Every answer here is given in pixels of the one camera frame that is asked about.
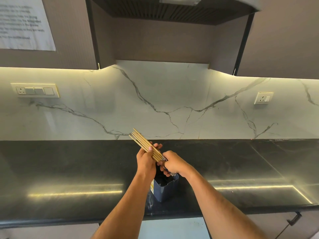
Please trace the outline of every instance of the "marble backsplash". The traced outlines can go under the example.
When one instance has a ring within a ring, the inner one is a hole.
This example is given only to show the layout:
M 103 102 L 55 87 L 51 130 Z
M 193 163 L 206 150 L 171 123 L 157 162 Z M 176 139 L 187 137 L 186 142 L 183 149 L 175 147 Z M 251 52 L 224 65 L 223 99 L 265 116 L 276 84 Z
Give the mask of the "marble backsplash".
M 10 83 L 55 83 L 17 98 Z M 319 138 L 319 80 L 236 77 L 206 64 L 123 61 L 102 70 L 0 68 L 0 140 Z M 258 92 L 274 92 L 254 105 Z

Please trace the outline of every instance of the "label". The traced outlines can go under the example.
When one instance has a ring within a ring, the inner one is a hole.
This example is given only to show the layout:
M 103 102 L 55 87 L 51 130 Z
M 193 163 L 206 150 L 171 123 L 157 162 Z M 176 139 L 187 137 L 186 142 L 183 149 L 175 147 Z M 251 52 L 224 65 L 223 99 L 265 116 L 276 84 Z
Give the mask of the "label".
M 42 0 L 0 0 L 0 49 L 56 50 Z
M 154 194 L 154 180 L 152 180 L 152 183 L 151 183 L 151 191 Z

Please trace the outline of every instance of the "black granite countertop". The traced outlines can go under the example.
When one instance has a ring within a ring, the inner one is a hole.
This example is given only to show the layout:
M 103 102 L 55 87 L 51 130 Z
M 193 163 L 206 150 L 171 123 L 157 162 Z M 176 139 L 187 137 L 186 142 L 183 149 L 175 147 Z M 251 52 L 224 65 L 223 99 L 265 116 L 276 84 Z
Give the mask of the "black granite countertop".
M 244 213 L 319 208 L 319 139 L 158 140 Z M 131 140 L 0 141 L 0 227 L 101 222 L 137 169 Z M 197 217 L 180 177 L 175 196 L 151 193 L 145 220 Z

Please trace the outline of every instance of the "hand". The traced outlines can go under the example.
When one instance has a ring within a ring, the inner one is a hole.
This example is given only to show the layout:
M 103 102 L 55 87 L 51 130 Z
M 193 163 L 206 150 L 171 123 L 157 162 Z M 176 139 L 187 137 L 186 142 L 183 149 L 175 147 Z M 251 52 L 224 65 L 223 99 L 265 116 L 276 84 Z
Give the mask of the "hand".
M 170 174 L 164 169 L 164 167 L 172 173 L 179 173 L 183 177 L 185 177 L 186 173 L 192 168 L 191 165 L 173 151 L 164 152 L 163 156 L 167 158 L 168 161 L 159 161 L 157 162 L 157 165 L 160 165 L 161 171 L 163 171 L 167 177 L 169 177 Z
M 153 146 L 159 150 L 162 148 L 163 145 L 156 143 Z M 143 177 L 145 177 L 146 179 L 150 181 L 154 179 L 156 174 L 156 167 L 155 167 L 156 161 L 153 160 L 152 156 L 153 156 L 152 147 L 149 147 L 149 152 L 145 152 L 145 150 L 141 148 L 138 154 L 136 155 L 136 159 L 138 162 L 137 174 L 142 175 Z

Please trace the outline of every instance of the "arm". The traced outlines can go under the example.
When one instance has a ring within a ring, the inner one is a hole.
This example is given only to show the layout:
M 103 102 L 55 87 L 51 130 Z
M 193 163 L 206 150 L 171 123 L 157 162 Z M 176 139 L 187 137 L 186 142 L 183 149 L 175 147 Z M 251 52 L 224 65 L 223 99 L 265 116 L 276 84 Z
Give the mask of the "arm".
M 172 151 L 163 155 L 168 161 L 160 161 L 173 173 L 185 177 L 192 186 L 209 232 L 214 239 L 266 239 L 262 231 L 239 209 L 226 200 L 192 166 Z M 161 171 L 170 176 L 164 168 Z
M 162 145 L 154 144 L 160 149 Z M 106 217 L 91 239 L 138 238 L 144 216 L 147 193 L 155 177 L 153 150 L 137 154 L 138 170 L 126 193 Z

